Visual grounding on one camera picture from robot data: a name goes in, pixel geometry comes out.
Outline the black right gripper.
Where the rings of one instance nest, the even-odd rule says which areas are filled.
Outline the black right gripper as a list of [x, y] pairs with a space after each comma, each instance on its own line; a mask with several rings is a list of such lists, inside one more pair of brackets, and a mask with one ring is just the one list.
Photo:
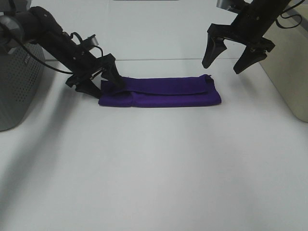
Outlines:
[[218, 0], [217, 7], [237, 13], [237, 16], [230, 25], [211, 24], [207, 31], [203, 67], [209, 68], [227, 49], [225, 39], [247, 46], [233, 67], [236, 74], [266, 59], [266, 52], [275, 47], [272, 41], [263, 38], [275, 21], [275, 3], [270, 0], [254, 0], [251, 3], [244, 0]]

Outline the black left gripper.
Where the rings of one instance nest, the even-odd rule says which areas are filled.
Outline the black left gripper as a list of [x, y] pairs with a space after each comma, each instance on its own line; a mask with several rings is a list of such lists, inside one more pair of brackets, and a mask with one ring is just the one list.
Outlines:
[[49, 52], [73, 73], [74, 78], [69, 83], [81, 82], [76, 84], [75, 91], [101, 98], [101, 90], [91, 80], [86, 80], [97, 72], [116, 87], [125, 87], [115, 65], [115, 57], [110, 53], [103, 54], [95, 34], [82, 39], [76, 32], [49, 32], [49, 39]]

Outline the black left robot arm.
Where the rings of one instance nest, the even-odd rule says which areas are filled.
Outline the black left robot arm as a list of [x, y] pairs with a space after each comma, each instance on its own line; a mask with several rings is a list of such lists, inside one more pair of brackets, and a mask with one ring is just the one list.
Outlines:
[[100, 98], [101, 90], [93, 83], [97, 75], [123, 88], [125, 82], [118, 73], [115, 57], [112, 54], [95, 57], [90, 50], [99, 48], [95, 35], [86, 39], [73, 32], [63, 31], [50, 12], [42, 7], [31, 7], [18, 13], [6, 13], [0, 18], [0, 28], [4, 44], [20, 46], [26, 52], [26, 43], [38, 44], [57, 61], [62, 63], [70, 77], [66, 81], [77, 92]]

